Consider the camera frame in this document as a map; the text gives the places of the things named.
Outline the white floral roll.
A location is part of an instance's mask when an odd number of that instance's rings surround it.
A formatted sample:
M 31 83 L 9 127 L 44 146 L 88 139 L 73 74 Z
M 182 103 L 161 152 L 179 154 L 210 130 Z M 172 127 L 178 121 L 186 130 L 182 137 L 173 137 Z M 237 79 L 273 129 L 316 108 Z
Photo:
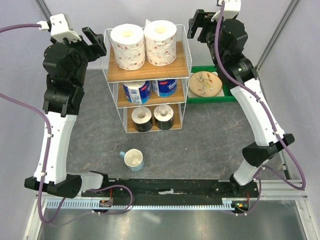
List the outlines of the white floral roll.
M 144 43 L 147 60 L 156 67 L 172 64 L 177 57 L 177 26 L 168 20 L 146 20 Z
M 135 24 L 121 24 L 110 32 L 115 61 L 120 69 L 134 71 L 145 63 L 143 29 Z

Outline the blue roll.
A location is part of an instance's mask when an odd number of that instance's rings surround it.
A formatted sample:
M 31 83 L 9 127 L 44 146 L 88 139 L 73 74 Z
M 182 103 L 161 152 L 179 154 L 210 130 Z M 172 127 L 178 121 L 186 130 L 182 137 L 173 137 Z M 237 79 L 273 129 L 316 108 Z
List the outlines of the blue roll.
M 151 96 L 151 83 L 149 80 L 125 82 L 123 83 L 123 90 L 130 103 L 142 105 Z
M 153 92 L 158 97 L 169 97 L 174 94 L 177 89 L 176 79 L 152 80 L 151 86 Z

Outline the white wire wooden shelf rack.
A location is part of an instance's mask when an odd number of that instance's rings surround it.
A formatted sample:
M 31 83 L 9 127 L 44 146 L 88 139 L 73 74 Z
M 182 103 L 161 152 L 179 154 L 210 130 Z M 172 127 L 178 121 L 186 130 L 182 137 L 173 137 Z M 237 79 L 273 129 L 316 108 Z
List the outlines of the white wire wooden shelf rack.
M 166 66 L 155 66 L 146 61 L 137 70 L 118 67 L 112 46 L 112 30 L 109 28 L 104 32 L 108 52 L 102 60 L 102 72 L 127 134 L 138 131 L 138 118 L 133 114 L 138 107 L 146 107 L 153 112 L 161 105 L 169 105 L 173 115 L 168 129 L 178 130 L 183 126 L 192 58 L 185 27 L 178 24 L 176 28 L 175 61 Z

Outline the black roll front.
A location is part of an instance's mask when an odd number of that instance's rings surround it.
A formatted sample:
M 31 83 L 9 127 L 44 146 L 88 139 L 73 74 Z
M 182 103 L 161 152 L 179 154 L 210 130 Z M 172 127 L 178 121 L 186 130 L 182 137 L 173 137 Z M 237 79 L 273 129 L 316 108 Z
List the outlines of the black roll front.
M 131 119 L 138 132 L 146 133 L 153 127 L 152 112 L 147 107 L 136 107 L 131 113 Z

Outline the black paper towel roll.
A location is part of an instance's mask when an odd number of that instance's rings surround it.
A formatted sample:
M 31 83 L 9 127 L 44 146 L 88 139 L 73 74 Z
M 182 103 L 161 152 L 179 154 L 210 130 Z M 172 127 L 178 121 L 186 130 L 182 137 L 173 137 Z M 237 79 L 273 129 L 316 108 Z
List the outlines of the black paper towel roll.
M 155 125 L 160 130 L 169 130 L 174 125 L 174 110 L 168 104 L 158 105 L 153 111 L 153 116 Z

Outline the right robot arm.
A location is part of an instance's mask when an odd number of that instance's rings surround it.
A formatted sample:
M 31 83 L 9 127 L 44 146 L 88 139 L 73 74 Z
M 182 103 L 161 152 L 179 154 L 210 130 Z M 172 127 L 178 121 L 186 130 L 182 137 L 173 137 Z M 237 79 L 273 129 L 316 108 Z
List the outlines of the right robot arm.
M 218 23 L 214 15 L 196 10 L 188 21 L 187 37 L 192 39 L 196 30 L 202 29 L 197 40 L 207 44 L 218 77 L 240 104 L 253 131 L 254 142 L 242 149 L 244 159 L 229 179 L 230 193 L 240 197 L 261 167 L 287 149 L 295 138 L 278 126 L 262 93 L 256 69 L 243 54 L 248 40 L 244 24 L 235 16 L 223 16 Z

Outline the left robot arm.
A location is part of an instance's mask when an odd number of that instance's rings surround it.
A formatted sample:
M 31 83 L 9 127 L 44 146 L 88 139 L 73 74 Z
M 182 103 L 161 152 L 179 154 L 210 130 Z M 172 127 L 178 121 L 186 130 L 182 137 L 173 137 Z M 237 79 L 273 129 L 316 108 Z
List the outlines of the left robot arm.
M 84 97 L 84 81 L 89 62 L 107 54 L 104 36 L 94 33 L 90 27 L 82 28 L 90 40 L 83 38 L 61 42 L 51 38 L 51 45 L 44 51 L 43 68 L 47 72 L 43 112 L 50 126 L 43 136 L 39 163 L 33 176 L 24 181 L 24 187 L 42 190 L 48 194 L 74 198 L 84 187 L 84 178 L 67 173 L 67 153 L 71 132 Z

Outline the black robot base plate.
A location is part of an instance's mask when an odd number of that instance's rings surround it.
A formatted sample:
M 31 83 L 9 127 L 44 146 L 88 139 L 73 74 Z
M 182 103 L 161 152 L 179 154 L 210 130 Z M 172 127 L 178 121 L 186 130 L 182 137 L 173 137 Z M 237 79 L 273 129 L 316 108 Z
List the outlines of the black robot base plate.
M 230 181 L 214 179 L 133 179 L 110 178 L 103 183 L 111 190 L 100 192 L 82 191 L 82 197 L 107 198 L 121 205 L 128 205 L 133 195 L 132 205 L 200 205 L 221 204 L 223 199 L 247 199 L 258 196 L 256 182 L 248 186 L 236 187 Z

